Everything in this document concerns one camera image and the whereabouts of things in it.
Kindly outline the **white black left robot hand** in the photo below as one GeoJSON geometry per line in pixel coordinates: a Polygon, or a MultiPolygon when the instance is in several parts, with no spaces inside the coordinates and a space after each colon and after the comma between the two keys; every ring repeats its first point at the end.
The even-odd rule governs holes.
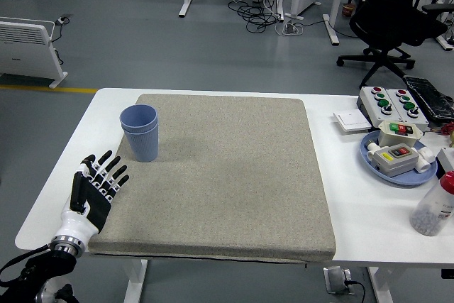
{"type": "Polygon", "coordinates": [[[119,156],[111,150],[100,158],[91,154],[74,173],[69,199],[62,210],[62,225],[56,237],[63,236],[88,244],[105,226],[112,201],[129,180],[127,166],[118,166],[119,156]]]}

